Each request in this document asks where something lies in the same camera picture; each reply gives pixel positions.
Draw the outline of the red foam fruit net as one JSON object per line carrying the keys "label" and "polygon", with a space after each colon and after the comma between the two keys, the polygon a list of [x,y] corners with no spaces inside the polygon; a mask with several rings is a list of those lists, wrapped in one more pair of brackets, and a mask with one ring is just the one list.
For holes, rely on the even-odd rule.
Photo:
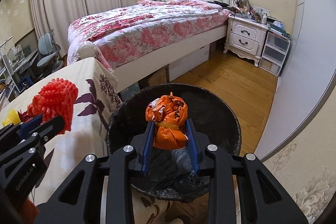
{"label": "red foam fruit net", "polygon": [[33,97],[27,108],[27,115],[35,117],[42,114],[43,123],[61,116],[64,119],[64,129],[59,134],[65,134],[66,131],[71,131],[78,93],[77,86],[69,80],[52,79]]}

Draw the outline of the black round trash bin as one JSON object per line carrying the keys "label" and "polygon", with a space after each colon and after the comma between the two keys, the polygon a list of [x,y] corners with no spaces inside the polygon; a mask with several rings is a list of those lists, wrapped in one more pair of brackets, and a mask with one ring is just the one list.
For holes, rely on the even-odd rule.
{"label": "black round trash bin", "polygon": [[154,147],[145,176],[131,179],[135,190],[157,199],[191,202],[209,191],[210,179],[193,170],[187,151],[187,119],[198,132],[228,153],[239,155],[242,133],[231,108],[207,89],[187,84],[145,88],[111,115],[108,149],[131,143],[154,123]]}

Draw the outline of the study desk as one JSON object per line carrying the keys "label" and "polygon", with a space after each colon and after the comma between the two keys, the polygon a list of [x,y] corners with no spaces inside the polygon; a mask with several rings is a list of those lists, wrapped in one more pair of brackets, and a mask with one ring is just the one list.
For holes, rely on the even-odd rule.
{"label": "study desk", "polygon": [[22,88],[19,87],[19,76],[23,74],[34,63],[38,57],[38,50],[34,50],[27,57],[16,62],[14,65],[10,63],[7,55],[1,54],[1,80],[5,81],[5,84],[9,84],[9,87],[15,86],[18,92],[22,92]]}

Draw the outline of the light blue desk chair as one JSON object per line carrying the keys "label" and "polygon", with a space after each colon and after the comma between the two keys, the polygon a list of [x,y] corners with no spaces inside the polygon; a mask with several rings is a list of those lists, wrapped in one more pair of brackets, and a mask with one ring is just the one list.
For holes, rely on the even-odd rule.
{"label": "light blue desk chair", "polygon": [[54,73],[63,67],[63,61],[60,60],[60,45],[54,41],[54,30],[39,38],[38,51],[43,56],[37,63],[38,68],[47,67]]}

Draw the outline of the clear plastic drawer unit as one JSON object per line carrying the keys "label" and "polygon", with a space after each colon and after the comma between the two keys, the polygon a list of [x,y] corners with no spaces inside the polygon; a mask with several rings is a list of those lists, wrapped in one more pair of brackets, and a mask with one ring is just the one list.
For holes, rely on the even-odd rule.
{"label": "clear plastic drawer unit", "polygon": [[269,30],[266,34],[259,67],[278,77],[290,49],[289,38]]}

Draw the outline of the white under-bed storage box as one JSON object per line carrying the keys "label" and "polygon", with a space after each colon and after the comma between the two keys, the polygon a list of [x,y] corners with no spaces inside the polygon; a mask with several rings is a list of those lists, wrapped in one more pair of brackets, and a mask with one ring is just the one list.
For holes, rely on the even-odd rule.
{"label": "white under-bed storage box", "polygon": [[173,81],[209,60],[210,45],[199,48],[169,64],[169,81]]}

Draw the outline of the pink floral quilt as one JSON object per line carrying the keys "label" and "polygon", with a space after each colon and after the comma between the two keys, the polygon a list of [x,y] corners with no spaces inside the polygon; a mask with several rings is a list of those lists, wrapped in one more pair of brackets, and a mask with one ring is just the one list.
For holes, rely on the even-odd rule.
{"label": "pink floral quilt", "polygon": [[80,60],[80,48],[116,69],[157,49],[226,24],[231,11],[200,0],[143,0],[76,19],[68,27],[67,64]]}

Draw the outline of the floral patterned table cloth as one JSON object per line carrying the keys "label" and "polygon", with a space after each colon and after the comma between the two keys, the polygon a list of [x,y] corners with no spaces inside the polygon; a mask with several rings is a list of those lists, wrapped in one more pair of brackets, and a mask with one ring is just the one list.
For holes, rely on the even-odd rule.
{"label": "floral patterned table cloth", "polygon": [[108,155],[108,121],[121,104],[114,90],[117,86],[114,75],[90,57],[64,67],[28,88],[1,110],[1,120],[7,118],[10,110],[25,112],[42,87],[53,79],[73,83],[78,89],[78,102],[73,106],[71,130],[57,135],[45,145],[48,168],[19,211],[19,220],[24,223],[33,223],[41,212],[37,206],[48,201],[86,155]]}

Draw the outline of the yellow foam fruit net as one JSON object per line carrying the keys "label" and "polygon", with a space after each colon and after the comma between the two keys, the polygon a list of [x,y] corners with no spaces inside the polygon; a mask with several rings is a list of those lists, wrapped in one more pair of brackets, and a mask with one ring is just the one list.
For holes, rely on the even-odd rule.
{"label": "yellow foam fruit net", "polygon": [[7,115],[7,118],[2,121],[2,125],[5,127],[5,126],[7,126],[7,125],[9,125],[11,123],[13,125],[21,123],[21,119],[20,119],[19,113],[17,111],[15,111],[14,109],[11,109],[9,111],[9,113]]}

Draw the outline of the white bed with headboard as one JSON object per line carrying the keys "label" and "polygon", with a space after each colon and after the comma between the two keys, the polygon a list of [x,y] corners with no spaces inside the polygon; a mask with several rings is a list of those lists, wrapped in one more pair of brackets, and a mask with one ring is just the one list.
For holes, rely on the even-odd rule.
{"label": "white bed with headboard", "polygon": [[96,58],[121,91],[223,38],[238,0],[142,0],[68,27],[67,63]]}

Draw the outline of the white two-drawer nightstand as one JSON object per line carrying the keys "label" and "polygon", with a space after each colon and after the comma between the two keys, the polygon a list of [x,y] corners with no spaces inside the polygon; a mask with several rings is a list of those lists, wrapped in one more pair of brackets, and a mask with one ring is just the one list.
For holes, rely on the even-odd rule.
{"label": "white two-drawer nightstand", "polygon": [[223,53],[231,51],[240,58],[253,60],[258,67],[267,31],[265,24],[230,15]]}

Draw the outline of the orange plastic bag bundle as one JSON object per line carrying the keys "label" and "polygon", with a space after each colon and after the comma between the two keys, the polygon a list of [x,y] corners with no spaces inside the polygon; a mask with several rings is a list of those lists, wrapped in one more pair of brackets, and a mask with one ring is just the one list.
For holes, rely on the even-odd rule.
{"label": "orange plastic bag bundle", "polygon": [[170,93],[155,99],[148,104],[145,118],[148,122],[155,123],[155,148],[175,150],[186,145],[188,106],[181,97]]}

